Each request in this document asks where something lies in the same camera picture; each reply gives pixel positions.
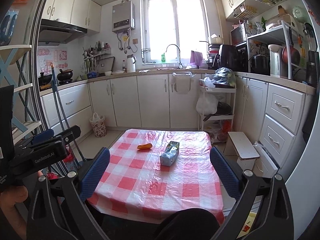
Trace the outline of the person's left hand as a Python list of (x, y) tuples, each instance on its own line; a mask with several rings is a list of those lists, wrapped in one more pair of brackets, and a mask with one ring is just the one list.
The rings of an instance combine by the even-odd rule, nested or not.
[(21, 239), (27, 239), (27, 223), (15, 205), (27, 198), (28, 190), (25, 186), (11, 187), (1, 193), (1, 210)]

